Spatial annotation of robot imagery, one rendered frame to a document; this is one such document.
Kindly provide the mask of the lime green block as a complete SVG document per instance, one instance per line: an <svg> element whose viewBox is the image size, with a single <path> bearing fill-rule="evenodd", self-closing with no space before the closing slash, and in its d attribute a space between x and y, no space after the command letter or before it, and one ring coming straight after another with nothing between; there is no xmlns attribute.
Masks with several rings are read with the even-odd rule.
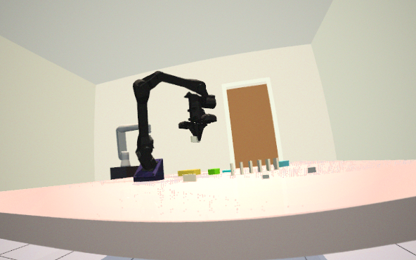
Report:
<svg viewBox="0 0 416 260"><path fill-rule="evenodd" d="M208 169L208 175L213 175L213 174L220 174L220 168Z"/></svg>

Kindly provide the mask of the yellow rectangular block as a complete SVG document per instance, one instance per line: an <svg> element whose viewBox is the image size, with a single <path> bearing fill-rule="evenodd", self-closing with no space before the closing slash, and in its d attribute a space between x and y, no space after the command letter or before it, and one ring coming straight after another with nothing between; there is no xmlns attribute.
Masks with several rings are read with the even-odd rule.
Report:
<svg viewBox="0 0 416 260"><path fill-rule="evenodd" d="M189 169L189 170L182 170L178 171L178 176L183 176L184 174L201 174L200 169Z"/></svg>

